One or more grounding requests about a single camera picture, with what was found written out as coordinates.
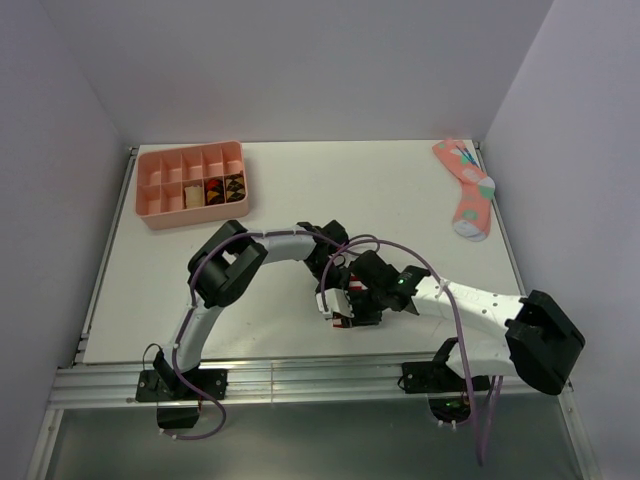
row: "light purple wall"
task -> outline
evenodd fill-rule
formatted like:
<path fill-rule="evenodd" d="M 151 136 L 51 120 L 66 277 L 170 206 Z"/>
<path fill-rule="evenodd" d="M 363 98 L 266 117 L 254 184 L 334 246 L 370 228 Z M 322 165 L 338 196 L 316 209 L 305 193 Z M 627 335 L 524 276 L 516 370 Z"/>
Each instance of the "light purple wall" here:
<path fill-rule="evenodd" d="M 34 0 L 0 1 L 0 477 L 21 478 L 68 365 L 125 151 Z"/>
<path fill-rule="evenodd" d="M 640 3 L 556 0 L 485 153 L 528 288 L 587 338 L 573 380 L 607 479 L 640 472 Z"/>
<path fill-rule="evenodd" d="M 552 0 L 42 0 L 131 142 L 483 137 Z"/>

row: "robotic arm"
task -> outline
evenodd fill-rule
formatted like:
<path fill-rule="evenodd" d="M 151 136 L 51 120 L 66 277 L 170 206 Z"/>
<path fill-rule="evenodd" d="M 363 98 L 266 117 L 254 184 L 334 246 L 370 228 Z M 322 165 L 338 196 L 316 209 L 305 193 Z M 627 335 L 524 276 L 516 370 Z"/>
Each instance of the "robotic arm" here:
<path fill-rule="evenodd" d="M 186 398 L 175 369 L 197 383 L 202 349 L 211 329 L 224 308 L 242 296 L 262 265 L 302 261 L 320 282 L 329 258 L 348 240 L 336 221 L 323 228 L 300 223 L 288 231 L 253 234 L 236 220 L 226 222 L 189 261 L 189 283 L 195 285 L 204 308 L 195 309 L 185 322 L 186 328 L 180 325 L 171 344 L 156 356 L 158 387 L 173 399 Z M 360 254 L 348 266 L 331 264 L 327 268 L 324 289 L 318 285 L 316 290 L 318 308 L 341 328 L 378 324 L 386 309 L 452 320 L 451 302 L 443 293 L 446 285 L 456 300 L 462 324 L 491 337 L 467 345 L 474 383 L 478 377 L 487 377 L 487 388 L 488 376 L 518 376 L 543 393 L 557 395 L 585 344 L 554 300 L 539 291 L 528 297 L 500 295 L 436 281 L 421 267 L 408 266 L 399 272 L 373 250 Z M 364 288 L 353 286 L 354 276 Z M 167 359 L 172 358 L 174 349 L 177 355 L 171 364 Z M 420 380 L 424 392 L 464 389 L 457 339 L 447 340 L 433 361 L 426 363 Z"/>

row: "pink sock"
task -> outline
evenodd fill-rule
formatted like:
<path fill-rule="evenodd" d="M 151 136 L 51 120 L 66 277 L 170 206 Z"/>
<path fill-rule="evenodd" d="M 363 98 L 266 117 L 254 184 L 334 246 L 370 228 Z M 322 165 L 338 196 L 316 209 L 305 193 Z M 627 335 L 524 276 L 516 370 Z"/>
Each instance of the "pink sock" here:
<path fill-rule="evenodd" d="M 453 229 L 472 241 L 484 240 L 491 228 L 491 200 L 495 183 L 458 148 L 460 142 L 447 139 L 433 147 L 433 153 L 461 182 L 462 198 L 453 217 Z"/>

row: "purple wire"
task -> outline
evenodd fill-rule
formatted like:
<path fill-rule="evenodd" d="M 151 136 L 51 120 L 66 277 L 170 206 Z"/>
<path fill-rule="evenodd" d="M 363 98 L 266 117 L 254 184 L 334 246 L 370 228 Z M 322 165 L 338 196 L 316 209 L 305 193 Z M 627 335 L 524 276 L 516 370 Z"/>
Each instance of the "purple wire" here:
<path fill-rule="evenodd" d="M 218 433 L 222 427 L 224 426 L 226 420 L 227 420 L 227 412 L 224 408 L 224 406 L 218 401 L 216 400 L 213 396 L 209 395 L 208 393 L 206 393 L 205 391 L 199 389 L 198 387 L 196 387 L 195 385 L 193 385 L 191 382 L 189 382 L 184 375 L 182 374 L 182 371 L 180 370 L 180 368 L 178 367 L 178 362 L 177 362 L 177 356 L 178 356 L 178 348 L 180 346 L 180 342 L 182 341 L 182 337 L 184 336 L 187 327 L 189 326 L 189 322 L 191 321 L 191 317 L 193 316 L 193 311 L 194 309 L 197 307 L 198 302 L 197 302 L 197 298 L 196 298 L 196 291 L 195 291 L 195 287 L 196 284 L 198 282 L 198 279 L 200 278 L 200 274 L 202 273 L 202 270 L 204 269 L 205 265 L 218 253 L 220 253 L 227 245 L 229 245 L 232 242 L 235 242 L 237 240 L 243 239 L 243 238 L 248 238 L 248 237 L 259 237 L 259 236 L 281 236 L 281 235 L 291 235 L 292 233 L 296 234 L 296 235 L 309 235 L 315 238 L 319 238 L 325 242 L 330 243 L 331 245 L 333 245 L 334 247 L 336 247 L 338 250 L 336 251 L 336 253 L 334 253 L 331 258 L 329 259 L 329 261 L 327 262 L 327 265 L 324 268 L 324 271 L 322 272 L 322 278 L 320 280 L 320 293 L 321 293 L 321 298 L 322 298 L 322 304 L 324 309 L 327 309 L 327 303 L 326 303 L 326 296 L 325 296 L 325 283 L 326 283 L 326 279 L 327 279 L 327 274 L 329 272 L 329 268 L 330 266 L 333 264 L 333 262 L 336 260 L 336 258 L 338 258 L 338 256 L 340 256 L 342 253 L 348 252 L 354 255 L 357 255 L 357 253 L 352 252 L 350 249 L 358 246 L 358 245 L 364 245 L 367 243 L 376 243 L 378 245 L 377 249 L 379 250 L 380 245 L 389 245 L 391 247 L 395 247 L 398 248 L 410 255 L 412 255 L 414 258 L 416 258 L 420 263 L 422 263 L 424 265 L 424 267 L 429 270 L 431 272 L 431 275 L 433 276 L 433 278 L 438 282 L 441 283 L 441 277 L 436 273 L 436 271 L 433 269 L 433 267 L 422 257 L 420 256 L 417 252 L 411 250 L 408 247 L 405 247 L 403 245 L 400 245 L 398 243 L 395 242 L 391 242 L 388 240 L 379 240 L 377 239 L 375 236 L 373 235 L 369 235 L 369 234 L 365 234 L 365 235 L 358 235 L 357 237 L 354 237 L 349 243 L 347 243 L 346 245 L 340 245 L 336 242 L 334 242 L 333 240 L 325 237 L 324 235 L 321 235 L 317 232 L 310 232 L 308 230 L 296 230 L 294 232 L 292 232 L 291 230 L 278 230 L 278 231 L 273 231 L 273 232 L 266 232 L 266 233 L 258 233 L 258 232 L 245 232 L 245 233 L 241 233 L 238 235 L 234 235 L 233 237 L 230 237 L 226 240 L 224 240 L 223 242 L 221 242 L 216 248 L 214 248 L 211 252 L 209 252 L 209 254 L 200 262 L 200 264 L 198 265 L 198 268 L 196 269 L 196 271 L 193 274 L 193 277 L 191 278 L 191 282 L 189 284 L 189 292 L 191 295 L 191 308 L 189 308 L 189 310 L 187 311 L 187 314 L 184 317 L 184 320 L 182 321 L 182 325 L 180 326 L 180 330 L 178 331 L 178 334 L 176 335 L 176 346 L 174 346 L 173 351 L 171 353 L 171 361 L 173 363 L 173 369 L 176 372 L 177 377 L 180 379 L 180 381 L 186 385 L 188 388 L 190 388 L 192 391 L 194 391 L 195 393 L 197 393 L 198 395 L 200 395 L 202 398 L 211 401 L 216 407 L 218 407 L 218 409 L 220 410 L 220 413 L 222 414 L 222 418 L 220 419 L 219 424 L 210 432 L 207 433 L 203 433 L 201 435 L 182 435 L 182 434 L 172 434 L 171 432 L 167 432 L 165 431 L 164 433 L 172 438 L 175 439 L 179 439 L 179 440 L 202 440 L 208 437 L 211 437 L 213 435 L 215 435 L 216 433 Z M 366 240 L 356 240 L 358 238 L 368 238 Z M 500 389 L 502 387 L 502 377 L 499 377 L 498 379 L 498 384 L 496 386 L 495 389 L 495 394 L 493 396 L 493 398 L 490 399 L 490 403 L 489 403 L 489 416 L 487 418 L 487 422 L 486 422 L 486 426 L 485 426 L 485 432 L 484 435 L 482 436 L 482 438 L 480 438 L 480 432 L 478 429 L 478 418 L 477 418 L 477 407 L 476 407 L 476 400 L 475 400 L 475 395 L 474 395 L 474 390 L 473 390 L 473 383 L 471 380 L 471 371 L 469 368 L 469 360 L 467 358 L 467 351 L 466 351 L 466 347 L 465 347 L 465 343 L 464 343 L 464 335 L 462 332 L 462 321 L 460 319 L 460 311 L 458 309 L 458 305 L 456 303 L 456 300 L 453 296 L 453 294 L 451 293 L 451 291 L 449 290 L 449 287 L 444 284 L 442 285 L 442 290 L 445 292 L 445 294 L 447 295 L 447 297 L 449 298 L 449 301 L 451 302 L 451 308 L 453 310 L 453 317 L 454 317 L 454 321 L 455 321 L 455 325 L 456 325 L 456 334 L 458 336 L 458 343 L 460 345 L 460 356 L 462 359 L 462 369 L 464 371 L 464 375 L 465 375 L 465 383 L 467 386 L 467 394 L 469 396 L 469 405 L 471 407 L 471 413 L 469 415 L 469 419 L 471 421 L 471 424 L 473 425 L 473 430 L 474 430 L 474 437 L 475 437 L 475 445 L 476 445 L 476 458 L 478 460 L 478 464 L 480 466 L 484 465 L 484 455 L 486 452 L 486 447 L 487 447 L 487 443 L 488 443 L 488 438 L 489 438 L 489 428 L 491 426 L 492 423 L 492 417 L 494 414 L 494 410 L 495 410 L 495 404 L 498 400 L 498 397 L 500 395 Z M 489 394 L 487 395 L 487 398 L 490 398 L 491 396 L 491 392 L 493 389 L 490 390 Z"/>
<path fill-rule="evenodd" d="M 327 310 L 327 301 L 326 301 L 326 296 L 325 296 L 325 282 L 327 280 L 327 274 L 329 272 L 329 267 L 331 266 L 331 264 L 334 262 L 334 260 L 338 257 L 338 255 L 340 255 L 341 253 L 343 253 L 347 247 L 348 248 L 353 248 L 355 246 L 358 245 L 363 245 L 365 243 L 371 243 L 371 242 L 376 242 L 379 243 L 381 245 L 389 245 L 391 247 L 395 247 L 399 250 L 402 250 L 410 255 L 412 255 L 416 260 L 418 260 L 420 263 L 422 263 L 422 265 L 424 265 L 424 267 L 429 270 L 429 272 L 431 272 L 431 275 L 433 276 L 433 278 L 436 280 L 436 282 L 438 283 L 442 283 L 441 282 L 441 277 L 437 274 L 437 272 L 433 269 L 433 267 L 429 264 L 429 262 L 427 262 L 424 258 L 422 258 L 422 256 L 420 254 L 418 254 L 417 252 L 411 250 L 408 247 L 405 247 L 404 245 L 400 245 L 399 243 L 395 243 L 395 242 L 390 242 L 389 240 L 380 240 L 380 239 L 376 239 L 376 240 L 359 240 L 356 242 L 351 242 L 348 244 L 348 246 L 343 246 L 341 248 L 339 248 L 336 253 L 334 253 L 331 258 L 329 259 L 329 261 L 327 262 L 327 265 L 324 267 L 324 271 L 322 272 L 322 278 L 320 280 L 320 296 L 322 298 L 322 306 L 325 310 Z M 456 303 L 456 300 L 453 296 L 453 294 L 451 293 L 451 290 L 449 290 L 449 287 L 446 284 L 442 284 L 441 286 L 442 291 L 447 295 L 447 297 L 449 298 L 449 301 L 451 302 L 451 309 L 453 310 L 453 319 L 456 325 L 456 335 L 458 336 L 458 344 L 460 346 L 460 357 L 462 359 L 462 370 L 464 371 L 464 380 L 465 380 L 465 384 L 467 386 L 467 394 L 469 396 L 469 405 L 471 407 L 471 414 L 469 415 L 469 420 L 471 421 L 471 425 L 473 426 L 473 433 L 474 433 L 474 437 L 475 437 L 475 451 L 476 451 L 476 459 L 478 461 L 478 464 L 480 466 L 484 465 L 484 452 L 482 451 L 482 438 L 481 438 L 481 432 L 479 430 L 478 427 L 478 411 L 477 411 L 477 406 L 476 406 L 476 399 L 475 399 L 475 394 L 474 394 L 474 390 L 473 390 L 473 382 L 471 379 L 471 369 L 469 368 L 469 359 L 467 357 L 467 349 L 465 346 L 465 342 L 464 342 L 464 334 L 462 332 L 462 320 L 460 319 L 460 310 L 458 309 L 458 304 Z M 502 382 L 499 381 L 499 387 L 496 390 L 496 397 L 499 396 L 500 393 L 500 387 L 502 385 Z"/>
<path fill-rule="evenodd" d="M 292 233 L 296 234 L 296 235 L 308 235 L 308 236 L 312 236 L 315 238 L 319 238 L 325 242 L 330 243 L 331 245 L 333 245 L 336 248 L 342 248 L 343 245 L 340 245 L 337 242 L 334 242 L 333 240 L 331 240 L 328 237 L 325 237 L 324 235 L 321 235 L 317 232 L 309 232 L 307 230 L 296 230 L 295 232 L 293 232 L 292 230 L 280 230 L 280 231 L 274 231 L 274 232 L 266 232 L 264 234 L 264 236 L 279 236 L 279 235 L 291 235 Z M 189 293 L 191 295 L 191 308 L 189 308 L 189 310 L 187 311 L 184 320 L 182 321 L 182 325 L 180 326 L 180 330 L 178 331 L 178 334 L 176 335 L 176 345 L 177 347 L 174 346 L 172 352 L 171 352 L 171 363 L 173 364 L 173 370 L 176 372 L 176 376 L 178 377 L 178 379 L 180 379 L 180 381 L 186 385 L 189 389 L 191 389 L 193 392 L 197 393 L 198 395 L 200 395 L 202 398 L 204 398 L 205 400 L 209 400 L 210 402 L 212 402 L 217 408 L 218 410 L 220 410 L 220 413 L 222 414 L 222 418 L 220 419 L 220 422 L 218 423 L 218 425 L 211 431 L 207 432 L 207 433 L 203 433 L 200 435 L 182 435 L 182 434 L 177 434 L 177 433 L 172 433 L 169 431 L 164 431 L 163 433 L 171 438 L 174 438 L 176 440 L 203 440 L 205 438 L 209 438 L 213 435 L 215 435 L 216 433 L 218 433 L 222 427 L 224 426 L 225 422 L 227 421 L 227 411 L 225 410 L 224 406 L 218 401 L 216 400 L 213 396 L 209 395 L 207 392 L 205 392 L 204 390 L 196 387 L 195 385 L 193 385 L 191 382 L 189 382 L 189 380 L 187 380 L 184 375 L 182 374 L 182 371 L 180 370 L 180 367 L 178 366 L 178 348 L 180 346 L 180 342 L 182 341 L 182 337 L 184 336 L 185 332 L 187 331 L 187 327 L 189 326 L 189 322 L 191 321 L 191 317 L 193 316 L 193 311 L 194 309 L 198 306 L 198 300 L 196 298 L 196 284 L 198 283 L 198 279 L 200 278 L 200 275 L 202 273 L 203 268 L 205 267 L 205 265 L 214 257 L 216 256 L 218 253 L 220 253 L 227 245 L 229 245 L 232 242 L 235 242 L 237 240 L 243 239 L 243 238 L 249 238 L 249 237 L 259 237 L 262 236 L 263 234 L 261 233 L 257 233 L 257 232 L 245 232 L 245 233 L 241 233 L 238 235 L 234 235 L 233 237 L 230 237 L 226 240 L 224 240 L 223 242 L 220 243 L 220 245 L 218 245 L 216 248 L 214 248 L 211 252 L 209 252 L 209 254 L 204 258 L 204 260 L 202 262 L 200 262 L 200 264 L 198 265 L 198 268 L 196 269 L 196 271 L 193 274 L 193 277 L 191 278 L 191 282 L 189 283 Z M 369 241 L 375 241 L 376 237 L 374 237 L 373 235 L 359 235 L 358 238 L 370 238 Z M 351 252 L 350 250 L 348 250 L 349 244 L 346 245 L 347 248 L 345 248 L 345 250 L 343 251 L 347 251 L 349 253 L 352 253 L 354 255 L 357 255 L 357 253 L 355 252 Z"/>

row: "purple cable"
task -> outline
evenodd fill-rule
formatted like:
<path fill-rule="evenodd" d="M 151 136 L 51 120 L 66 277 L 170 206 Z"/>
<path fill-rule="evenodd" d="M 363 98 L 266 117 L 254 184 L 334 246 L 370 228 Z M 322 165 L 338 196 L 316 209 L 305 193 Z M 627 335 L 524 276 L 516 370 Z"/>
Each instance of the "purple cable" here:
<path fill-rule="evenodd" d="M 280 231 L 274 231 L 274 232 L 266 232 L 264 234 L 264 236 L 279 236 L 279 235 L 291 235 L 291 234 L 295 234 L 295 235 L 309 235 L 315 238 L 319 238 L 325 242 L 330 243 L 331 245 L 333 245 L 336 248 L 343 248 L 343 245 L 340 245 L 337 242 L 334 242 L 333 240 L 331 240 L 328 237 L 325 237 L 324 235 L 321 235 L 317 232 L 309 232 L 307 230 L 296 230 L 296 231 L 292 231 L 292 230 L 280 230 Z M 189 293 L 191 295 L 191 308 L 189 308 L 189 310 L 187 311 L 187 314 L 184 317 L 184 320 L 182 321 L 182 325 L 180 326 L 180 330 L 178 331 L 178 334 L 176 335 L 176 345 L 174 346 L 172 352 L 171 352 L 171 363 L 173 364 L 173 370 L 176 372 L 176 376 L 180 379 L 180 381 L 186 385 L 189 389 L 191 389 L 193 392 L 197 393 L 198 395 L 200 395 L 202 398 L 204 398 L 205 400 L 209 400 L 210 402 L 212 402 L 219 410 L 220 413 L 222 414 L 222 418 L 220 419 L 220 422 L 218 423 L 218 425 L 211 431 L 207 432 L 207 433 L 203 433 L 200 435 L 182 435 L 182 434 L 177 434 L 177 433 L 172 433 L 172 432 L 168 432 L 168 431 L 163 431 L 163 433 L 173 439 L 176 440 L 203 440 L 205 438 L 209 438 L 213 435 L 215 435 L 216 433 L 218 433 L 222 427 L 224 426 L 225 422 L 227 421 L 227 411 L 225 410 L 224 406 L 218 401 L 216 400 L 213 396 L 209 395 L 207 392 L 205 392 L 204 390 L 201 390 L 200 388 L 196 387 L 195 385 L 193 385 L 191 382 L 189 382 L 189 380 L 187 380 L 184 375 L 182 374 L 182 371 L 180 370 L 180 367 L 178 366 L 178 348 L 180 347 L 180 342 L 182 341 L 182 337 L 184 336 L 185 332 L 187 331 L 187 327 L 189 326 L 189 322 L 191 321 L 191 317 L 193 316 L 193 311 L 194 309 L 198 306 L 198 300 L 196 298 L 196 291 L 195 291 L 195 287 L 196 284 L 198 283 L 198 279 L 200 278 L 200 274 L 202 273 L 202 270 L 204 268 L 204 266 L 214 257 L 216 256 L 219 252 L 221 252 L 227 245 L 229 245 L 232 242 L 235 242 L 236 240 L 240 240 L 243 238 L 248 238 L 248 237 L 259 237 L 262 236 L 263 234 L 261 233 L 257 233 L 257 232 L 245 232 L 245 233 L 241 233 L 238 235 L 234 235 L 233 237 L 230 237 L 226 240 L 224 240 L 222 243 L 220 243 L 220 245 L 218 245 L 216 248 L 214 248 L 211 252 L 209 252 L 209 254 L 204 258 L 204 260 L 202 262 L 200 262 L 200 265 L 198 265 L 198 268 L 196 269 L 196 271 L 193 273 L 193 277 L 191 278 L 191 282 L 189 283 Z M 375 241 L 376 237 L 374 237 L 373 235 L 359 235 L 357 238 L 370 238 L 369 241 Z M 352 253 L 354 255 L 357 255 L 357 253 L 351 252 L 348 250 L 349 248 L 349 244 L 347 243 L 347 245 L 345 246 L 345 250 L 349 253 Z"/>
<path fill-rule="evenodd" d="M 341 253 L 344 253 L 345 250 L 347 250 L 348 248 L 353 248 L 356 247 L 358 245 L 363 245 L 365 243 L 372 243 L 372 242 L 376 242 L 380 245 L 389 245 L 391 247 L 395 247 L 397 249 L 400 249 L 406 253 L 408 253 L 409 255 L 412 255 L 416 260 L 418 260 L 420 263 L 422 263 L 422 265 L 424 265 L 424 267 L 429 270 L 431 272 L 431 275 L 433 276 L 433 278 L 436 280 L 436 282 L 441 283 L 441 277 L 437 274 L 437 272 L 433 269 L 433 267 L 431 265 L 429 265 L 429 262 L 427 262 L 424 258 L 422 258 L 422 256 L 420 256 L 420 254 L 418 254 L 417 252 L 411 250 L 408 247 L 405 247 L 404 245 L 400 245 L 398 243 L 395 242 L 390 242 L 389 240 L 380 240 L 380 239 L 375 239 L 375 240 L 359 240 L 357 242 L 351 242 L 349 243 L 348 246 L 344 246 L 339 248 L 336 253 L 334 253 L 331 258 L 329 259 L 329 261 L 327 262 L 327 265 L 324 267 L 324 271 L 322 272 L 322 278 L 320 280 L 320 296 L 322 298 L 322 306 L 325 310 L 327 310 L 327 301 L 326 301 L 326 296 L 325 296 L 325 288 L 324 288 L 324 284 L 327 280 L 327 274 L 329 272 L 329 267 L 331 266 L 331 264 L 334 262 L 334 260 L 338 257 L 338 255 L 340 255 Z M 458 304 L 456 303 L 456 300 L 453 296 L 453 294 L 451 293 L 451 290 L 449 290 L 449 287 L 446 284 L 442 284 L 441 286 L 442 291 L 447 295 L 447 297 L 449 298 L 449 301 L 451 302 L 451 309 L 453 310 L 453 319 L 455 321 L 455 325 L 456 325 L 456 335 L 458 336 L 458 344 L 460 346 L 460 357 L 462 359 L 462 370 L 464 371 L 464 380 L 465 380 L 465 384 L 467 386 L 467 395 L 469 396 L 469 405 L 471 407 L 471 414 L 469 415 L 469 420 L 471 421 L 471 425 L 473 426 L 473 433 L 474 433 L 474 437 L 475 437 L 475 450 L 476 450 L 476 459 L 478 461 L 478 464 L 480 466 L 484 465 L 484 452 L 482 451 L 482 438 L 481 438 L 481 433 L 478 427 L 478 411 L 477 411 L 477 406 L 476 406 L 476 399 L 475 399 L 475 395 L 474 395 L 474 390 L 473 390 L 473 382 L 471 380 L 471 369 L 469 368 L 469 359 L 467 357 L 467 349 L 464 343 L 464 334 L 462 333 L 462 320 L 460 319 L 460 310 L 458 309 Z M 502 382 L 499 381 L 499 386 L 496 389 L 496 397 L 499 396 L 500 394 L 500 387 L 502 385 Z"/>
<path fill-rule="evenodd" d="M 178 376 L 178 378 L 180 379 L 180 381 L 186 385 L 188 388 L 190 388 L 192 391 L 194 391 L 195 393 L 197 393 L 198 395 L 200 395 L 202 398 L 211 401 L 212 403 L 214 403 L 216 405 L 216 407 L 218 407 L 218 409 L 220 410 L 220 413 L 222 414 L 222 418 L 220 419 L 220 422 L 218 424 L 218 426 L 216 426 L 213 430 L 211 430 L 210 432 L 201 434 L 201 435 L 182 435 L 182 434 L 172 434 L 171 432 L 167 432 L 165 431 L 164 433 L 174 439 L 179 439 L 179 440 L 201 440 L 201 439 L 205 439 L 208 437 L 211 437 L 212 435 L 215 435 L 216 433 L 218 433 L 222 427 L 224 426 L 226 420 L 227 420 L 227 412 L 224 408 L 224 406 L 215 398 L 213 398 L 211 395 L 209 395 L 208 393 L 204 392 L 203 390 L 199 389 L 198 387 L 196 387 L 195 385 L 193 385 L 191 382 L 189 382 L 186 378 L 184 378 L 184 375 L 182 375 L 182 371 L 180 370 L 180 368 L 178 367 L 178 362 L 177 362 L 177 356 L 178 356 L 178 348 L 180 346 L 180 342 L 182 340 L 182 337 L 184 336 L 184 333 L 186 332 L 186 329 L 189 325 L 189 322 L 191 320 L 191 317 L 193 316 L 193 311 L 194 309 L 197 307 L 198 302 L 197 302 L 197 298 L 196 298 L 196 291 L 195 291 L 195 286 L 198 282 L 198 279 L 200 277 L 200 274 L 202 273 L 202 270 L 204 269 L 204 266 L 215 256 L 217 255 L 219 252 L 221 252 L 227 245 L 229 245 L 230 243 L 236 241 L 236 240 L 240 240 L 243 238 L 248 238 L 248 237 L 259 237 L 259 236 L 281 236 L 281 235 L 291 235 L 291 234 L 296 234 L 296 235 L 310 235 L 313 236 L 315 238 L 319 238 L 323 241 L 326 241 L 328 243 L 330 243 L 331 245 L 333 245 L 334 247 L 336 247 L 338 250 L 336 251 L 336 253 L 334 253 L 331 258 L 329 259 L 329 261 L 327 262 L 327 265 L 324 268 L 324 271 L 322 272 L 322 278 L 320 281 L 320 293 L 321 293 L 321 298 L 322 298 L 322 303 L 323 303 L 323 307 L 325 308 L 325 310 L 327 309 L 327 303 L 326 303 L 326 296 L 325 296 L 325 282 L 326 282 L 326 278 L 327 278 L 327 274 L 329 271 L 329 268 L 331 266 L 331 264 L 335 261 L 335 259 L 342 253 L 348 252 L 348 253 L 352 253 L 354 255 L 357 255 L 354 252 L 351 252 L 349 249 L 358 246 L 358 245 L 364 245 L 366 243 L 376 243 L 378 245 L 378 250 L 380 248 L 380 245 L 389 245 L 395 248 L 398 248 L 410 255 L 412 255 L 413 257 L 415 257 L 420 263 L 422 263 L 424 265 L 424 267 L 429 270 L 431 272 L 431 275 L 433 276 L 433 278 L 440 283 L 441 282 L 441 277 L 436 273 L 436 271 L 433 269 L 433 267 L 431 267 L 431 265 L 424 259 L 422 258 L 417 252 L 403 246 L 400 245 L 398 243 L 395 242 L 390 242 L 388 240 L 379 240 L 377 239 L 375 236 L 373 235 L 358 235 L 357 237 L 354 237 L 354 239 L 352 239 L 351 242 L 347 243 L 346 245 L 340 245 L 336 242 L 334 242 L 333 240 L 325 237 L 324 235 L 321 235 L 317 232 L 310 232 L 307 230 L 296 230 L 296 231 L 291 231 L 291 230 L 279 230 L 279 231 L 274 231 L 274 232 L 266 232 L 264 234 L 258 233 L 258 232 L 245 232 L 245 233 L 241 233 L 239 235 L 234 235 L 233 237 L 230 237 L 226 240 L 224 240 L 222 243 L 220 243 L 220 245 L 218 245 L 216 248 L 214 248 L 211 252 L 209 252 L 209 254 L 202 260 L 202 262 L 200 262 L 200 264 L 198 265 L 198 268 L 196 269 L 196 271 L 193 274 L 193 277 L 191 278 L 191 282 L 189 284 L 189 292 L 191 295 L 191 308 L 188 310 L 187 314 L 184 317 L 184 320 L 182 322 L 182 325 L 180 326 L 180 330 L 178 331 L 178 334 L 176 335 L 176 346 L 174 346 L 172 354 L 171 354 L 171 361 L 173 363 L 173 369 L 176 372 L 176 375 Z M 353 241 L 357 238 L 369 238 L 368 240 L 357 240 L 357 241 Z M 465 374 L 465 383 L 467 386 L 467 394 L 469 396 L 469 404 L 471 407 L 471 414 L 469 415 L 469 420 L 471 421 L 472 425 L 473 425 L 473 430 L 474 430 L 474 436 L 475 436 L 475 444 L 476 444 L 476 458 L 478 460 L 478 464 L 480 466 L 482 466 L 484 464 L 484 454 L 486 451 L 486 444 L 488 443 L 488 436 L 489 436 L 489 428 L 491 426 L 492 423 L 492 417 L 493 417 L 493 413 L 495 410 L 495 404 L 497 402 L 497 399 L 500 395 L 500 389 L 502 387 L 502 377 L 499 377 L 498 379 L 498 385 L 495 389 L 495 394 L 494 397 L 490 400 L 490 404 L 489 404 L 489 417 L 487 419 L 487 423 L 486 423 L 486 428 L 485 428 L 485 432 L 484 432 L 484 436 L 482 439 L 480 439 L 480 432 L 478 430 L 478 419 L 477 419 L 477 409 L 476 409 L 476 401 L 475 401 L 475 396 L 474 396 L 474 390 L 473 390 L 473 383 L 471 381 L 471 371 L 469 368 L 469 361 L 467 358 L 467 351 L 465 348 L 465 344 L 464 344 L 464 336 L 463 336 L 463 332 L 462 332 L 462 321 L 460 319 L 460 311 L 458 309 L 458 305 L 455 301 L 455 298 L 453 296 L 453 294 L 451 293 L 451 291 L 449 290 L 449 287 L 445 284 L 442 286 L 442 290 L 445 292 L 445 294 L 447 295 L 447 297 L 449 298 L 449 301 L 451 302 L 451 308 L 453 310 L 453 317 L 455 320 L 455 325 L 456 325 L 456 334 L 458 336 L 458 343 L 460 345 L 460 356 L 462 358 L 462 369 L 464 371 Z"/>

